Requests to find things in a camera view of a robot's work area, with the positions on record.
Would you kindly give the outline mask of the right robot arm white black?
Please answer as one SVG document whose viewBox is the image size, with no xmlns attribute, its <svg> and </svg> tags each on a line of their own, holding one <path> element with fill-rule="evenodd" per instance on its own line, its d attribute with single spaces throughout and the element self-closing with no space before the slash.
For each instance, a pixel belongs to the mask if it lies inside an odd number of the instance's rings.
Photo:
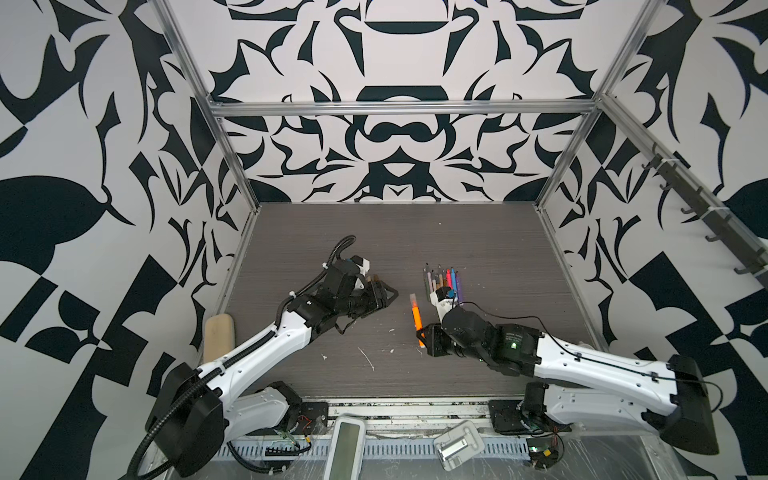
<svg viewBox="0 0 768 480">
<path fill-rule="evenodd" d="M 621 357 L 536 328 L 496 325 L 460 306 L 442 305 L 438 312 L 440 322 L 417 332 L 427 354 L 477 359 L 505 376 L 531 378 L 515 415 L 530 431 L 612 425 L 655 432 L 690 453 L 720 451 L 708 384 L 691 358 Z"/>
</svg>

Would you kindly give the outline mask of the orange highlighter pen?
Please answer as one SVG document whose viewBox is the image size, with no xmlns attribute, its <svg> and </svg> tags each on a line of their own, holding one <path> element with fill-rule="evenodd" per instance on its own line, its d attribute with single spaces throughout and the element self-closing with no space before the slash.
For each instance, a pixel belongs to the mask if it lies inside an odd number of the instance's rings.
<svg viewBox="0 0 768 480">
<path fill-rule="evenodd" d="M 411 306 L 411 313 L 413 316 L 413 322 L 416 332 L 419 332 L 423 328 L 421 313 L 418 305 L 417 296 L 415 293 L 409 295 L 409 301 Z"/>
</svg>

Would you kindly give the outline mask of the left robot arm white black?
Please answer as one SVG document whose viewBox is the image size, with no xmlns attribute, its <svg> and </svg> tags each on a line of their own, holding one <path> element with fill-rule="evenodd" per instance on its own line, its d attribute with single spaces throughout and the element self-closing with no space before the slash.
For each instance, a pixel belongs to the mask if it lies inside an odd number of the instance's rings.
<svg viewBox="0 0 768 480">
<path fill-rule="evenodd" d="M 188 477 L 221 447 L 247 433 L 294 423 L 289 412 L 300 398 L 276 382 L 257 394 L 246 389 L 329 330 L 390 306 L 398 291 L 369 277 L 368 260 L 333 258 L 308 285 L 278 306 L 275 321 L 234 350 L 192 368 L 182 364 L 163 383 L 147 419 L 146 435 L 125 478 L 154 479 L 168 469 Z"/>
</svg>

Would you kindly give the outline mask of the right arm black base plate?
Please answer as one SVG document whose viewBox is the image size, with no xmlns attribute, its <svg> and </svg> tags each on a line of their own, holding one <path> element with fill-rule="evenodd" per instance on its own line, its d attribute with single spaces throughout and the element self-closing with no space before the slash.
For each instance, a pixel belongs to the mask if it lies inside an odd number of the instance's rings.
<svg viewBox="0 0 768 480">
<path fill-rule="evenodd" d="M 544 435 L 555 431 L 570 432 L 571 426 L 547 415 L 541 403 L 525 400 L 491 400 L 488 402 L 493 430 L 501 435 Z"/>
</svg>

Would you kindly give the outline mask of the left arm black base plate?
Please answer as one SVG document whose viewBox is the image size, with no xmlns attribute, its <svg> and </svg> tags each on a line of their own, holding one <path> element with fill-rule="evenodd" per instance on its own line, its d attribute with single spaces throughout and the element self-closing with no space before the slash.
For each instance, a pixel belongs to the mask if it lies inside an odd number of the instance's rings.
<svg viewBox="0 0 768 480">
<path fill-rule="evenodd" d="M 290 406 L 284 418 L 274 427 L 268 427 L 265 432 L 277 434 L 287 432 L 292 435 L 314 435 L 324 433 L 329 419 L 329 404 L 327 402 L 309 401 L 300 405 Z"/>
</svg>

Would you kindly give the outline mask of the purple highlighter pen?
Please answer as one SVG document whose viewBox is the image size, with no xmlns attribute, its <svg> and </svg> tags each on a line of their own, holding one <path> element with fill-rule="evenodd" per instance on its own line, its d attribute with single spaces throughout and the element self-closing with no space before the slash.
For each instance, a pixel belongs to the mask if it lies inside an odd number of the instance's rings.
<svg viewBox="0 0 768 480">
<path fill-rule="evenodd" d="M 463 289 L 462 289 L 462 284 L 461 284 L 461 277 L 460 277 L 458 271 L 455 271 L 455 272 L 456 272 L 456 276 L 457 276 L 457 287 L 458 287 L 458 294 L 459 294 L 458 302 L 462 303 L 464 301 L 464 295 L 463 295 Z"/>
</svg>

